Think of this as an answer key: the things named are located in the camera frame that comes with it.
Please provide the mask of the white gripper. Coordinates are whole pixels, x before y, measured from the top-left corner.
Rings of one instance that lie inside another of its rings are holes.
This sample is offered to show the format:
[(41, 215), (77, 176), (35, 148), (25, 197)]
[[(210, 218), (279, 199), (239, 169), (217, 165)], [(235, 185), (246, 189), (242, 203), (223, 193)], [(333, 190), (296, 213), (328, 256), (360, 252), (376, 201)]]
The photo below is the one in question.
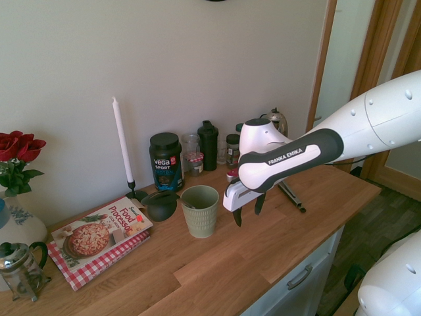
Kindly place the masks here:
[(256, 199), (255, 214), (260, 215), (265, 201), (265, 194), (246, 188), (239, 179), (232, 180), (224, 192), (223, 206), (232, 212), (238, 227), (242, 225), (242, 207)]

